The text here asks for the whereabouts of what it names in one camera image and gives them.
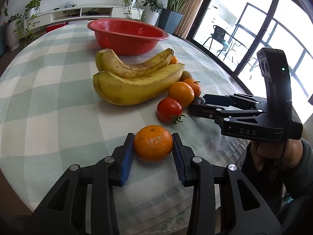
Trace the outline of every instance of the kiwi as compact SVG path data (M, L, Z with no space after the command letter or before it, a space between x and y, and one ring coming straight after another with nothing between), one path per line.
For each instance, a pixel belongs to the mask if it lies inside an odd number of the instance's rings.
M192 75L189 71L183 71L182 76L180 77L179 81L184 81L186 79L192 79Z

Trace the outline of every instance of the tomato calyx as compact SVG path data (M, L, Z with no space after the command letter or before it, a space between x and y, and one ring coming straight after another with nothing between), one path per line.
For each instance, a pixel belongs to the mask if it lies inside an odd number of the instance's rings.
M186 117L185 115L181 114L180 116L174 116L174 115L171 115L171 118L173 120L173 124L179 124L179 123L182 123L183 122L183 118L182 117Z

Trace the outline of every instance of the red bowl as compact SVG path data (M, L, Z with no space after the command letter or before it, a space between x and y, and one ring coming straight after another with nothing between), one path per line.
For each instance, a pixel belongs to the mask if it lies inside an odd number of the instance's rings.
M168 34L156 26L135 20L105 18L88 23L102 48L110 48L119 55L141 55L151 51Z

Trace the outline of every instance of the beige curtain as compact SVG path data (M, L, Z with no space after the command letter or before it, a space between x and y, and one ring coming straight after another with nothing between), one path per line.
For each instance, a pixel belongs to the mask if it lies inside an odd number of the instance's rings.
M188 0L182 7L180 13L184 15L182 21L176 28L175 34L186 39L191 25L198 13L203 0Z

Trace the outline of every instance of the metal screw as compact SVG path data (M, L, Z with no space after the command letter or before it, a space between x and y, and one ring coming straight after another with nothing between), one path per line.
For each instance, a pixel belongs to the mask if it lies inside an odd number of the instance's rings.
M235 164L229 164L228 169L235 171L237 169L237 166Z
M107 156L107 157L104 159L104 161L105 161L106 163L111 163L111 162L114 161L114 158L113 158L112 156Z
M70 169L71 171L76 171L76 170L78 170L78 165L77 165L77 164L72 164L72 165L69 167L69 169Z
M199 156L195 156L192 160L193 160L195 163L200 163L200 162L202 162L202 158L199 157Z

